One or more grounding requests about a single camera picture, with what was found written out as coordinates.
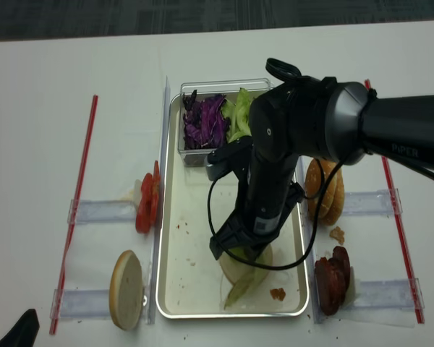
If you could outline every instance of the salami slice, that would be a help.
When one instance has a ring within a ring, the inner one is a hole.
[[[339,283],[339,288],[340,288],[340,293],[341,293],[341,303],[340,305],[342,305],[344,303],[344,300],[346,299],[346,278],[344,276],[344,266],[342,261],[336,259],[336,258],[330,258],[328,259],[328,262],[330,263],[331,266],[334,267],[335,270],[335,276],[338,278],[338,283]]]
[[[341,305],[341,290],[344,290],[344,284],[340,283],[340,271],[323,257],[315,263],[315,277],[320,308],[325,315],[331,316]]]
[[[342,273],[344,274],[344,280],[346,281],[346,290],[350,284],[350,261],[349,255],[344,247],[336,246],[333,249],[333,258],[336,258],[342,263]]]

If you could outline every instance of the gray carpet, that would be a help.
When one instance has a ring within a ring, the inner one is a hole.
[[[434,0],[0,0],[0,40],[434,20]]]

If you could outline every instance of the metal tray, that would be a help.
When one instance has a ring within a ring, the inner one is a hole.
[[[285,317],[301,314],[310,292],[304,263],[291,270],[272,271],[263,283],[246,294],[231,309],[224,301],[231,289],[209,250],[210,231],[206,200],[210,182],[204,168],[184,167],[177,152],[180,98],[170,105],[164,178],[163,229],[159,245],[156,303],[162,315],[178,318]],[[216,229],[234,206],[236,177],[220,180],[211,200]],[[272,243],[273,264],[298,259],[305,250],[301,219],[297,208]],[[272,299],[270,290],[283,288],[283,301]]]

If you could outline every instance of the green lettuce leaf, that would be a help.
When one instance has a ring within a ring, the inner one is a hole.
[[[249,136],[251,135],[249,128],[249,107],[251,106],[251,102],[249,92],[244,88],[240,88],[237,96],[237,104],[235,105],[237,126],[239,131]]]
[[[235,253],[235,255],[238,255],[239,257],[243,255],[242,258],[246,259],[246,256],[244,255],[244,251],[242,249],[235,249],[235,251],[237,251],[238,253],[238,254]],[[265,252],[262,253],[256,261],[266,265],[269,265],[268,263],[270,262]],[[251,271],[244,274],[230,290],[228,296],[226,297],[224,309],[232,306],[246,293],[250,293],[251,291],[255,290],[265,279],[266,273],[267,270],[260,269],[258,267],[253,267]]]
[[[226,132],[226,141],[230,142],[231,137],[237,132],[235,105],[230,100],[225,99],[225,103],[222,105],[220,111],[224,118],[230,119],[230,129]]]
[[[230,138],[227,138],[227,142],[230,143],[230,142],[235,141],[235,140],[237,140],[243,136],[246,136],[246,134],[244,132],[235,132],[232,136],[230,136]]]

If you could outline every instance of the purple cabbage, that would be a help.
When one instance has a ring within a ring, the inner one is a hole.
[[[224,119],[221,107],[225,95],[217,94],[196,101],[197,91],[183,97],[186,113],[183,114],[185,150],[218,148],[226,144],[229,119]]]

